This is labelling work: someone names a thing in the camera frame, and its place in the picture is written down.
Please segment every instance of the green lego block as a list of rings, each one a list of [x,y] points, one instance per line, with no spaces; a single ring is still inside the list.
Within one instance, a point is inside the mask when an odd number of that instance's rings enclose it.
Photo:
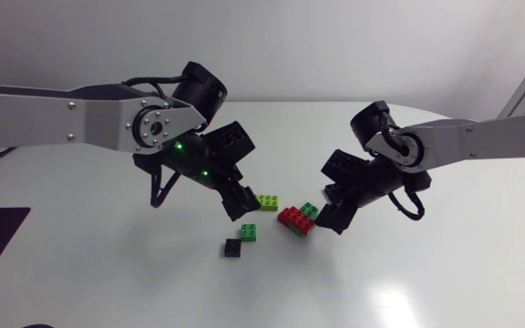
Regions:
[[[313,220],[317,218],[317,214],[319,213],[319,210],[310,202],[306,202],[305,205],[303,205],[299,210],[301,210],[301,212],[305,213]]]
[[[289,225],[287,226],[287,228],[289,228],[290,231],[292,231],[294,234],[296,234],[296,235],[299,236],[299,237],[301,237],[301,236],[303,235],[300,231],[298,231],[298,230],[293,226],[293,224],[289,224]]]
[[[256,195],[256,199],[261,203],[259,210],[279,210],[279,197],[272,195]]]
[[[256,241],[256,224],[243,224],[241,226],[242,241]]]

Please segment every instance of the white table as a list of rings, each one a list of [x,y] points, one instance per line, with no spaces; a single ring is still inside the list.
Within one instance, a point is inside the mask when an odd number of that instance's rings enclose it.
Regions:
[[[257,149],[239,167],[255,193],[322,207],[332,152],[368,158],[349,128],[366,105],[229,103],[213,126],[248,131]],[[391,110],[402,126],[440,118]],[[185,178],[155,210],[126,153],[19,149],[0,160],[0,207],[32,212],[0,257],[0,328],[525,327],[525,159],[430,175],[422,221],[384,198],[342,236],[302,239],[275,212],[231,222],[215,191]],[[222,257],[249,222],[258,241]]]

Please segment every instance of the white wall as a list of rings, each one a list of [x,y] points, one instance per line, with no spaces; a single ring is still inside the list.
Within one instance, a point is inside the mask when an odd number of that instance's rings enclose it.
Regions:
[[[0,0],[0,84],[202,63],[230,100],[376,100],[494,118],[525,75],[522,0]]]

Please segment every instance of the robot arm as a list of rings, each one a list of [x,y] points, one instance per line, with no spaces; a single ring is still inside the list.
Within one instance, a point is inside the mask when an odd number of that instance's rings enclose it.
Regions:
[[[464,159],[525,157],[525,116],[474,122],[441,119],[397,127],[384,101],[377,101],[351,121],[355,136],[374,159],[364,160],[336,150],[322,168],[335,183],[325,186],[331,204],[315,223],[341,234],[358,208],[388,196],[411,220],[420,220],[425,208],[417,193],[430,187],[427,169]],[[405,187],[417,213],[405,209],[394,190]]]
[[[147,83],[159,94],[133,88]],[[159,84],[179,83],[171,97]],[[238,122],[206,135],[226,98],[218,78],[189,63],[180,77],[138,77],[122,84],[56,91],[0,87],[0,147],[87,143],[133,153],[151,175],[151,205],[158,207],[180,175],[217,190],[232,220],[260,204],[239,184],[236,163],[254,149]],[[162,188],[161,165],[175,171]]]

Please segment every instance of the lego block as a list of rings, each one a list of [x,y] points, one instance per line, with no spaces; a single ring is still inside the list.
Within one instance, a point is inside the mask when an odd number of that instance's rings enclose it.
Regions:
[[[312,220],[315,220],[317,214],[319,214],[319,210],[310,202],[306,202],[299,210],[309,216]]]
[[[311,217],[295,207],[282,210],[277,219],[297,235],[307,236],[309,231],[315,227],[315,223]]]
[[[279,210],[279,197],[273,195],[256,195],[256,199],[261,203],[259,210]]]
[[[241,226],[242,241],[256,241],[256,224],[243,224]]]
[[[298,231],[294,226],[293,224],[289,224],[287,226],[287,228],[289,228],[290,231],[292,231],[294,234],[296,234],[297,236],[301,236],[302,233],[300,231]]]
[[[241,257],[242,241],[238,239],[227,239],[224,246],[224,256],[226,257]]]

